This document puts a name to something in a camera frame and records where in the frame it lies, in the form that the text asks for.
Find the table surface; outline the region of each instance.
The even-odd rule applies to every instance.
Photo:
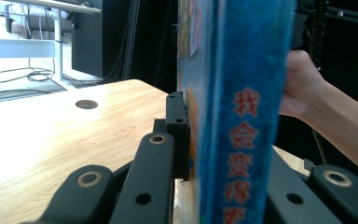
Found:
[[[82,13],[101,13],[101,10],[96,7],[84,7],[73,4],[62,3],[53,0],[6,0],[9,2],[29,4],[34,6],[41,7],[53,7],[62,10],[69,10],[74,12],[82,12]]]
[[[131,161],[154,119],[165,118],[166,96],[128,80],[0,103],[0,223],[40,218],[57,188],[80,167],[98,164],[114,171]],[[77,107],[83,100],[98,106]],[[302,169],[302,160],[275,149]]]

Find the round grommet hole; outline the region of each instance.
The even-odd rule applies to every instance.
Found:
[[[153,144],[162,144],[165,142],[165,137],[162,135],[154,135],[149,138],[149,141]]]
[[[288,193],[286,197],[291,203],[302,204],[304,202],[301,196],[295,193]]]
[[[103,176],[101,175],[100,172],[88,171],[88,172],[84,173],[83,175],[81,175],[77,179],[76,183],[81,188],[89,188],[89,187],[92,187],[92,186],[98,184],[102,178],[103,178]]]
[[[352,185],[351,180],[347,176],[337,171],[324,171],[324,178],[340,187],[346,188]]]
[[[152,196],[148,193],[142,193],[142,194],[136,196],[135,201],[139,205],[145,205],[152,201]]]
[[[76,102],[76,106],[80,109],[95,109],[98,107],[98,104],[91,100],[81,100]]]

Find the white table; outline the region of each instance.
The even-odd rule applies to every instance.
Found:
[[[95,7],[77,6],[52,0],[11,0],[11,2],[28,4],[41,7],[52,7],[55,10],[54,40],[5,40],[0,39],[0,58],[44,58],[55,57],[57,59],[57,76],[62,81],[62,10],[79,13],[101,13]]]

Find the blue book cover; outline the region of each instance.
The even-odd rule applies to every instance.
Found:
[[[178,90],[190,120],[182,223],[261,223],[293,0],[179,0]]]

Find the colorful illustration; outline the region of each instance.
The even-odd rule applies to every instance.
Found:
[[[294,1],[180,0],[190,179],[181,223],[261,223]]]

